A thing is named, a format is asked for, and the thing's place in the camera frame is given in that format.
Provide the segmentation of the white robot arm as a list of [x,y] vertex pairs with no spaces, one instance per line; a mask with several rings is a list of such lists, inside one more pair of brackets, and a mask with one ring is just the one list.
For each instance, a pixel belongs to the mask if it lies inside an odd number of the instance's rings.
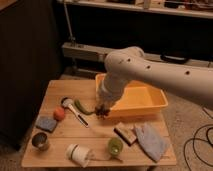
[[98,86],[95,113],[107,116],[132,80],[166,90],[213,110],[213,68],[152,62],[136,46],[113,50],[104,60],[107,71]]

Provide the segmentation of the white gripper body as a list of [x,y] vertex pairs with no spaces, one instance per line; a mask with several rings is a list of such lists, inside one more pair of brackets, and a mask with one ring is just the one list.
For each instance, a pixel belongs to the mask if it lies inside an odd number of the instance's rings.
[[97,91],[97,104],[99,106],[113,106],[120,98],[119,94],[111,93],[102,88],[99,88]]

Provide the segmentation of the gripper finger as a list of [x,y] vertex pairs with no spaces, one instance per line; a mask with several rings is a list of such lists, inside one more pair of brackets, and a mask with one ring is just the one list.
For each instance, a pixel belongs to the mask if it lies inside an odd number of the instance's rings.
[[106,113],[109,113],[111,111],[111,108],[112,108],[112,105],[111,106],[110,105],[106,106]]
[[98,102],[96,107],[95,107],[95,111],[101,110],[101,106],[102,106],[102,103]]

